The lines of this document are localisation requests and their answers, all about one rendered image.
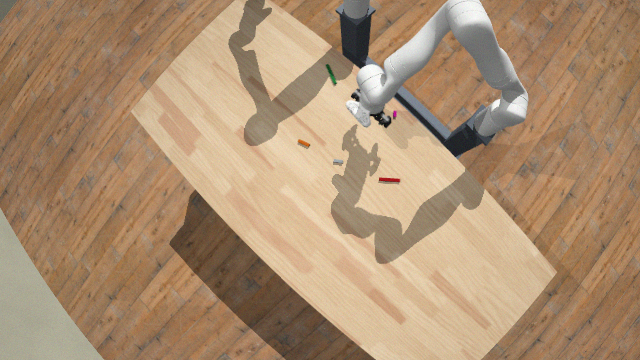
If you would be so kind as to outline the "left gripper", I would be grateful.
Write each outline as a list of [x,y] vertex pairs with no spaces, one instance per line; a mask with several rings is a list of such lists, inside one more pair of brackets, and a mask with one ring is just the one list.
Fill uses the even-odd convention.
[[[355,98],[355,99],[356,99],[356,100],[355,100],[356,102],[360,102],[360,98],[359,98],[360,93],[361,93],[361,92],[360,92],[360,89],[358,89],[358,88],[357,88],[357,89],[352,93],[351,98],[353,98],[353,99]],[[356,97],[357,97],[357,98],[356,98]],[[379,125],[384,125],[384,127],[385,127],[385,128],[387,128],[387,127],[391,124],[391,117],[390,117],[390,116],[386,117],[384,112],[383,112],[383,113],[381,113],[381,112],[380,112],[380,113],[377,113],[377,114],[370,114],[370,116],[373,116],[375,120],[379,121],[379,123],[378,123],[378,124],[379,124]],[[376,116],[377,116],[377,117],[376,117]],[[382,119],[381,119],[381,118],[382,118]],[[388,124],[389,124],[389,125],[388,125]],[[388,125],[388,126],[387,126],[387,125]]]

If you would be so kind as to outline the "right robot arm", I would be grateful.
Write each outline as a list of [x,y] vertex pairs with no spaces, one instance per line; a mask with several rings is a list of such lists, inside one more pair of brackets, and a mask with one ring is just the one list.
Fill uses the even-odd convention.
[[370,0],[343,0],[345,14],[353,19],[359,19],[367,14]]

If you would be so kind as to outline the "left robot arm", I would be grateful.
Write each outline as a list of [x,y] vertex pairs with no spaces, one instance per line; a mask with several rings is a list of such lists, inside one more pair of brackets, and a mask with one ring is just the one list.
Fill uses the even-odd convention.
[[371,125],[370,114],[380,113],[404,82],[427,65],[440,41],[451,30],[474,58],[488,85],[502,90],[500,99],[476,115],[476,131],[487,137],[524,122],[528,94],[508,55],[499,47],[481,2],[448,0],[409,42],[384,61],[386,75],[377,65],[366,65],[359,70],[356,80],[361,91],[360,102],[349,100],[346,107],[363,127]]

